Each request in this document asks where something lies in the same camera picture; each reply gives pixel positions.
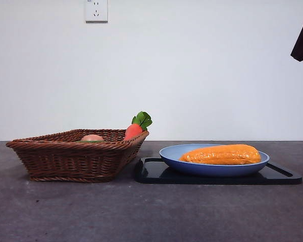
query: fruit in basket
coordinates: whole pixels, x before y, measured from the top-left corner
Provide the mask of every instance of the fruit in basket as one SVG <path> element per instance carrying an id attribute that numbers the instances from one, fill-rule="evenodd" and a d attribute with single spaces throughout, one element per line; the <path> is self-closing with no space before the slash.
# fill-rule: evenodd
<path id="1" fill-rule="evenodd" d="M 81 142 L 104 141 L 100 135 L 86 135 L 81 139 Z"/>
<path id="2" fill-rule="evenodd" d="M 131 125 L 126 129 L 124 140 L 130 140 L 131 138 L 141 134 L 147 130 L 147 127 L 153 123 L 151 117 L 146 112 L 139 112 L 137 116 L 134 116 Z"/>

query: basket rim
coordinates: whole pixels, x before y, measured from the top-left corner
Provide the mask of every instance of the basket rim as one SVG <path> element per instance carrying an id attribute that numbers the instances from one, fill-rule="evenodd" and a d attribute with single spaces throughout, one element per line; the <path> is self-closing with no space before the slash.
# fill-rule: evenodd
<path id="1" fill-rule="evenodd" d="M 76 131 L 124 131 L 124 130 L 114 130 L 114 129 L 74 129 L 69 130 L 65 132 L 59 132 L 54 134 L 48 134 L 48 135 L 58 135 L 68 132 L 76 132 Z M 14 139 L 12 141 L 9 141 L 6 143 L 6 146 L 9 148 L 14 148 L 15 145 L 21 145 L 23 148 L 26 148 L 29 145 L 36 145 L 37 148 L 99 148 L 99 149 L 110 149 L 110 147 L 114 149 L 126 149 L 141 140 L 144 140 L 149 135 L 148 131 L 143 131 L 137 136 L 132 137 L 129 140 L 121 140 L 121 141 L 105 141 L 105 142 L 98 142 L 98 143 L 85 143 L 85 142 L 68 142 L 68 141 L 47 141 L 47 140 L 33 140 L 38 139 L 40 137 L 45 137 L 47 135 L 43 136 L 36 136 L 36 137 L 29 137 L 29 138 L 22 138 L 22 139 Z"/>

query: green leaf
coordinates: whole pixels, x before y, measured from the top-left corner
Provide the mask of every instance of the green leaf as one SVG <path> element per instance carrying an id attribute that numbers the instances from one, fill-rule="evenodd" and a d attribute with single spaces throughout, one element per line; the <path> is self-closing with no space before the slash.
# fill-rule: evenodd
<path id="1" fill-rule="evenodd" d="M 139 121 L 139 125 L 141 125 L 145 120 L 145 114 L 141 111 L 137 114 L 137 119 Z"/>
<path id="2" fill-rule="evenodd" d="M 153 121 L 151 119 L 144 121 L 140 126 L 142 130 L 147 130 L 147 127 L 151 125 Z"/>
<path id="3" fill-rule="evenodd" d="M 147 127 L 153 123 L 152 118 L 146 112 L 139 112 L 137 116 L 133 117 L 132 124 L 138 124 L 142 130 L 147 130 Z"/>
<path id="4" fill-rule="evenodd" d="M 138 124 L 139 125 L 139 121 L 137 120 L 137 117 L 133 117 L 131 124 Z"/>

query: gray table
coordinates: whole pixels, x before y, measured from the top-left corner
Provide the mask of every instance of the gray table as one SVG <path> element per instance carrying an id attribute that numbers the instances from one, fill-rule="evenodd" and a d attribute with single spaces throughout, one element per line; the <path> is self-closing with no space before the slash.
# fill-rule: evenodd
<path id="1" fill-rule="evenodd" d="M 303 241 L 300 185 L 149 185 L 133 180 L 139 157 L 182 143 L 247 143 L 303 177 L 303 141 L 145 141 L 112 182 L 29 181 L 0 142 L 0 242 Z"/>

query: toy food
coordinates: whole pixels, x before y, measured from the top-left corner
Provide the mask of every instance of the toy food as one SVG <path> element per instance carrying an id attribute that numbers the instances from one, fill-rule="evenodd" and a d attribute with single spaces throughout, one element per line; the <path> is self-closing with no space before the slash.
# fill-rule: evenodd
<path id="1" fill-rule="evenodd" d="M 153 123 L 151 117 L 146 112 L 139 112 L 137 116 L 133 117 L 131 125 L 126 129 L 124 140 L 130 140 L 131 138 L 139 135 L 142 131 L 147 130 L 147 127 Z"/>
<path id="2" fill-rule="evenodd" d="M 86 135 L 81 141 L 103 141 L 104 139 L 100 135 Z"/>
<path id="3" fill-rule="evenodd" d="M 243 165 L 258 163 L 261 156 L 255 147 L 237 144 L 198 148 L 183 154 L 179 160 L 203 164 Z"/>

